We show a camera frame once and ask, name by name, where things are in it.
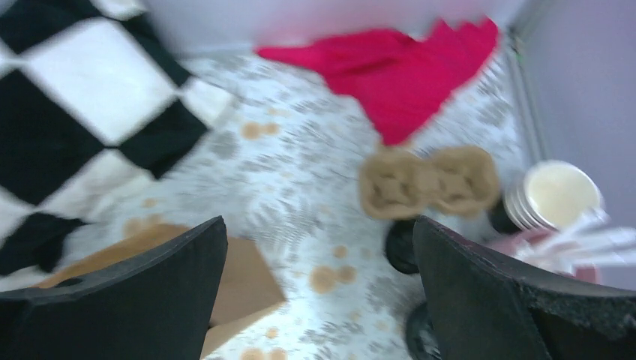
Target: brown cardboard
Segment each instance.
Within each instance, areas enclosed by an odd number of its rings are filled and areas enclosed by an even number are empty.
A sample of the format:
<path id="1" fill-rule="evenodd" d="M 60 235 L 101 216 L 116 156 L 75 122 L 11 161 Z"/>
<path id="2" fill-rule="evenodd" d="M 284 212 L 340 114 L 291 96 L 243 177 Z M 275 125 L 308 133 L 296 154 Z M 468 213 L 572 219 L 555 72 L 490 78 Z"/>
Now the brown cardboard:
<path id="1" fill-rule="evenodd" d="M 187 230 L 182 225 L 152 226 L 75 262 L 35 286 L 54 287 L 68 278 L 104 269 L 168 242 Z M 227 258 L 210 319 L 212 328 L 205 335 L 201 358 L 285 302 L 281 288 L 254 242 L 244 238 L 228 238 L 227 241 Z"/>

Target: purple wall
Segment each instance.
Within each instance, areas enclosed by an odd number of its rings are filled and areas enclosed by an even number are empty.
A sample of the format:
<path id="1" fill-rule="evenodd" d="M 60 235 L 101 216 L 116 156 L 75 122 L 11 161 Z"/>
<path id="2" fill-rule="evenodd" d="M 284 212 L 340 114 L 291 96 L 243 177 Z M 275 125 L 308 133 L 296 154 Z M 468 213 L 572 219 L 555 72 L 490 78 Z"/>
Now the purple wall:
<path id="1" fill-rule="evenodd" d="M 524 44 L 552 158 L 581 167 L 636 226 L 636 1 L 555 1 Z"/>

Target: black shoe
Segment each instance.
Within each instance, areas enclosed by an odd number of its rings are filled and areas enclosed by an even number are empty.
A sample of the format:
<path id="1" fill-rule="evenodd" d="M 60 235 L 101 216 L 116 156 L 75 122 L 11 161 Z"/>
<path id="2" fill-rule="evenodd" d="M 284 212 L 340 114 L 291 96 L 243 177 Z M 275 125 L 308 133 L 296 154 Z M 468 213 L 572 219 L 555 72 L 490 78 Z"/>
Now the black shoe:
<path id="1" fill-rule="evenodd" d="M 402 274 L 418 274 L 415 252 L 413 251 L 413 227 L 416 220 L 398 220 L 386 235 L 384 252 L 388 263 Z"/>
<path id="2" fill-rule="evenodd" d="M 406 319 L 406 347 L 415 360 L 442 360 L 426 302 Z"/>

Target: red cloth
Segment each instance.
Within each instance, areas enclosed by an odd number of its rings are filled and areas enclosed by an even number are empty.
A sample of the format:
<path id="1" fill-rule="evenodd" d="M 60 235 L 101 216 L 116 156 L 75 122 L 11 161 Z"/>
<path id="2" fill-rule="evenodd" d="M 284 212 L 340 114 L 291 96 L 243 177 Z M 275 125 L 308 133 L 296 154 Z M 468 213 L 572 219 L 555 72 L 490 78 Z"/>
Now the red cloth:
<path id="1" fill-rule="evenodd" d="M 438 20 L 425 40 L 374 29 L 256 53 L 320 73 L 335 94 L 358 99 L 386 145 L 397 145 L 480 71 L 498 38 L 497 25 L 489 19 L 457 29 Z"/>

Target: brown sponge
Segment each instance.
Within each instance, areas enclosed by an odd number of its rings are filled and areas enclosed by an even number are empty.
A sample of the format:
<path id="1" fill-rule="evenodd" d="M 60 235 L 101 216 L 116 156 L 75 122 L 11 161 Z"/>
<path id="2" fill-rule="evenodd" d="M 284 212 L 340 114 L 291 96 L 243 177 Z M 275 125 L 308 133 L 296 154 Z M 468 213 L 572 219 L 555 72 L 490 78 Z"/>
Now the brown sponge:
<path id="1" fill-rule="evenodd" d="M 500 193 L 492 157 L 478 146 L 443 148 L 421 159 L 401 148 L 383 148 L 362 165 L 361 204 L 367 215 L 403 220 L 433 206 L 447 215 L 473 216 Z"/>

